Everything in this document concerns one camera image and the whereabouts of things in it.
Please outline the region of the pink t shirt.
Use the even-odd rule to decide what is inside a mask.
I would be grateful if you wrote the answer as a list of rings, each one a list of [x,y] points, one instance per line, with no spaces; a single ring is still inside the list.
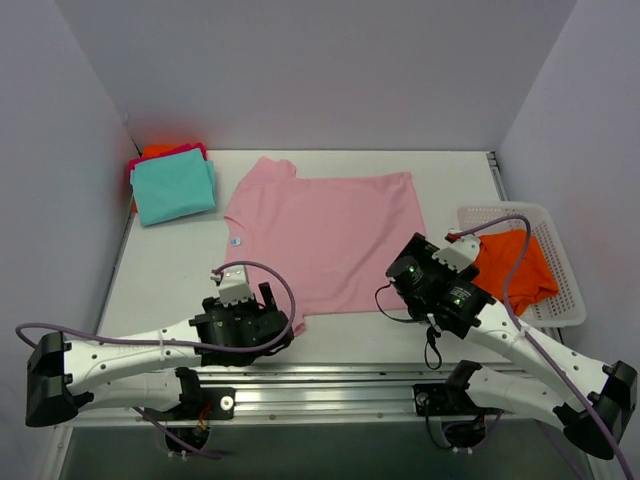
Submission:
[[[225,259],[267,265],[288,283],[272,290],[308,316],[399,310],[397,294],[374,295],[411,237],[425,231],[408,172],[374,177],[300,178],[288,160],[260,158],[239,182],[224,214]]]

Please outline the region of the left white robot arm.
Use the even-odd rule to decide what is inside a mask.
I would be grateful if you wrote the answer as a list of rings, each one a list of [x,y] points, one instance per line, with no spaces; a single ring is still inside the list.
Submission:
[[[203,300],[202,313],[157,331],[111,338],[50,330],[26,364],[25,423],[65,423],[80,413],[137,407],[163,420],[194,419],[209,404],[197,368],[243,367],[288,347],[294,333],[271,287],[225,304]]]

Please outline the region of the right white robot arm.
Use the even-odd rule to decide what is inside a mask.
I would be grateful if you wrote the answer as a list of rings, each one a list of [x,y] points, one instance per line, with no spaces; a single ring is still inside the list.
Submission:
[[[445,382],[455,412],[496,409],[559,429],[582,452],[611,460],[637,406],[638,373],[629,364],[581,355],[517,318],[473,284],[465,237],[440,249],[414,234],[385,275],[404,301],[409,322],[427,327],[427,346],[442,333],[487,348],[527,372],[525,379],[462,360]]]

